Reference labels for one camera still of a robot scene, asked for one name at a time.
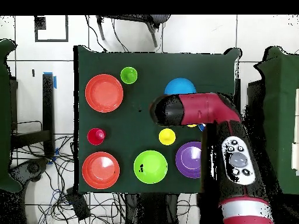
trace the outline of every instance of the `blue bowl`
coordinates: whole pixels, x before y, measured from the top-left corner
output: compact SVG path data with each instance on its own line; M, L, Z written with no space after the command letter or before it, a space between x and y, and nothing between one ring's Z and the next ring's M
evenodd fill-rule
M186 78L176 78L167 84L164 93L166 95L196 93L196 88L190 80Z

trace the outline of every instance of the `red plate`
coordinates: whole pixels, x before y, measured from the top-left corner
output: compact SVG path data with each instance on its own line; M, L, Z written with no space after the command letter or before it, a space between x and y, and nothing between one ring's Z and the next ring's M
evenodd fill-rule
M118 108L123 100L123 87L111 75L101 74L93 77L85 88L87 103L100 113L108 113Z
M96 152L86 158L82 175L87 184L96 189L111 187L119 178L119 164L109 153Z

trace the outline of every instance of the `plastic dish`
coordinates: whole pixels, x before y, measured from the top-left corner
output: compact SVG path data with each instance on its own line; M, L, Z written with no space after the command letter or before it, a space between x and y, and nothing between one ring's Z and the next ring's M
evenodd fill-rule
M94 110L108 113L117 109L123 101L123 87L114 76L97 75L87 83L85 98Z
M145 184L160 182L167 174L167 167L165 157L154 150L143 151L134 161L134 173Z
M87 134L88 142L92 145L99 145L101 144L106 137L106 131L99 128L91 129Z
M120 72L121 80L126 84L132 84L137 80L137 71L133 67L125 67Z
M176 95L185 93L196 93L194 84L186 78L176 78L171 80L164 91L166 95Z
M95 189L106 189L119 178L119 164L109 153L96 152L86 158L82 175L86 183Z
M201 143L188 142L176 153L175 163L178 170L188 178L200 178Z
M164 145L173 144L175 141L175 132L169 128L163 129L159 133L159 141Z

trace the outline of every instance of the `white button panel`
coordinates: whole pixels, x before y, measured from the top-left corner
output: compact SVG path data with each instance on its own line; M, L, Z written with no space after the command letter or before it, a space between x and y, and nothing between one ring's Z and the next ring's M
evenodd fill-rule
M245 144L245 142L241 139L238 138L237 136L230 136L226 140L223 141L221 145L222 149L222 155L223 155L223 161L224 161L224 166L225 166L225 172L227 174L227 161L226 161L226 153L229 153L230 156L234 153L242 153L243 155L246 156L247 158L247 164L245 167L242 167L242 171L249 171L249 175L245 175L247 173L240 172L237 174L236 169L233 169L232 175L238 178L237 180L233 181L230 179L229 175L227 174L227 177L229 180L231 180L234 183L240 184L240 185L249 185L252 184L255 181L255 171L252 166L251 158L248 152L248 148Z

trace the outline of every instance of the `green cloth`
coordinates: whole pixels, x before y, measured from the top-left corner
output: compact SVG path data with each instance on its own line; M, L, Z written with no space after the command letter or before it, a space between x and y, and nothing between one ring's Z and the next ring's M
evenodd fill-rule
M6 63L8 54L16 48L14 42L0 40L0 189L17 193L22 189L19 182L10 177L8 169L11 165L11 85Z
M299 176L291 169L299 55L284 54L280 47L266 52L264 61L257 65L266 86L263 102L266 151L283 193L299 194Z
M98 53L78 46L79 64L79 192L118 193L197 193L200 179L187 178L176 168L176 151L190 141L201 141L198 127L173 127L176 141L165 146L158 135L163 128L156 125L149 112L152 101L164 93L172 79L187 78L197 92L234 93L234 64L240 50L231 49L224 54L156 54L156 53ZM138 79L126 85L120 79L124 67L133 67ZM93 110L85 100L85 87L98 74L117 78L123 87L121 105L110 113ZM91 128L103 128L106 139L99 146L91 145L87 133ZM162 153L168 162L165 178L156 184L144 184L133 170L135 158L145 150ZM84 160L92 153L104 151L113 155L120 165L116 183L105 190L87 185L82 176Z

